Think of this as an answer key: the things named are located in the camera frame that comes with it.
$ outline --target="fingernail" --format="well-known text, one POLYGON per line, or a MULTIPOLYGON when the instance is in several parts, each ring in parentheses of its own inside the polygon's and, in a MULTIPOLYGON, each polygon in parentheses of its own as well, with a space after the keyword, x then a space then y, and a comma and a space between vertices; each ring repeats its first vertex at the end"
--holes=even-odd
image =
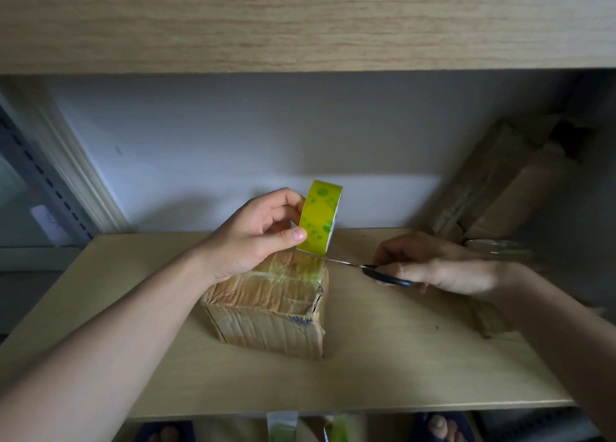
POLYGON ((430 418, 430 427, 433 427, 435 429, 442 429, 443 427, 445 427, 445 424, 447 422, 445 421, 445 418, 443 418, 443 416, 441 416, 440 414, 435 414, 434 416, 432 416, 430 418))
POLYGON ((295 228, 293 230, 293 238, 296 241, 303 241, 306 239, 306 230, 304 228, 295 228))

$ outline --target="yellow-green tape roll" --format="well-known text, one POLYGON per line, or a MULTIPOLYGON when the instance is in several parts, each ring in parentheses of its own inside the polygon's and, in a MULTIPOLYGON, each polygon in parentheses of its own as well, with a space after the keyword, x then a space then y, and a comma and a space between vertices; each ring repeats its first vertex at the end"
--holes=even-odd
POLYGON ((343 186, 317 180, 312 182, 299 220, 299 226, 306 230, 308 237, 297 246, 299 250, 325 256, 342 193, 343 186))

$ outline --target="black scissor handle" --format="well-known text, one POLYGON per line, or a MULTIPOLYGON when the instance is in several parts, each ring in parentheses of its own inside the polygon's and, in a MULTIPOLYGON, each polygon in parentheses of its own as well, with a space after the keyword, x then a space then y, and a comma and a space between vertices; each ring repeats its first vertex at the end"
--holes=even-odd
POLYGON ((385 275, 384 273, 377 272, 375 268, 377 268, 376 265, 364 265, 362 267, 362 272, 364 272, 364 275, 367 275, 370 278, 374 278, 377 281, 382 281, 383 283, 389 283, 391 285, 398 285, 404 286, 405 288, 410 288, 415 284, 415 282, 409 280, 403 280, 402 278, 396 278, 391 275, 385 275))

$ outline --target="scissors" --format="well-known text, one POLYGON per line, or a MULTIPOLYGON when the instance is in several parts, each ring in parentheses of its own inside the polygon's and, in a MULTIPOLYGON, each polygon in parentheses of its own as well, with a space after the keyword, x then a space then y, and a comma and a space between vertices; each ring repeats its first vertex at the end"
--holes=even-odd
POLYGON ((329 262, 336 262, 336 263, 341 263, 344 265, 349 265, 351 267, 356 267, 356 268, 360 268, 362 270, 362 272, 364 272, 364 275, 369 276, 370 278, 373 278, 374 280, 377 281, 382 281, 383 283, 389 283, 391 285, 398 285, 398 286, 404 286, 405 288, 410 288, 411 286, 413 286, 415 283, 409 280, 403 280, 402 278, 396 278, 393 277, 391 275, 386 275, 384 273, 380 273, 376 271, 376 268, 378 268, 377 265, 358 265, 358 264, 354 264, 351 262, 345 262, 344 260, 336 260, 336 259, 330 259, 328 257, 321 257, 319 255, 313 255, 311 254, 313 257, 316 257, 318 259, 323 259, 323 260, 327 260, 329 262))

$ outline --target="wooden shelf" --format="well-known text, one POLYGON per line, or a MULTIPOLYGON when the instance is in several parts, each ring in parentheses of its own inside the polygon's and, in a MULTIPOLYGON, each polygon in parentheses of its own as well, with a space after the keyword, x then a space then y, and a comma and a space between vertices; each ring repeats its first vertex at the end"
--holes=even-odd
POLYGON ((0 0, 0 73, 613 67, 615 4, 0 0))
MULTIPOLYGON (((329 255, 367 261, 380 241, 403 231, 336 230, 329 255)), ((2 345, 0 379, 203 237, 97 237, 2 345)), ((130 418, 572 404, 526 343, 483 339, 464 298, 379 286, 343 265, 329 273, 322 361, 220 343, 197 305, 130 418)))

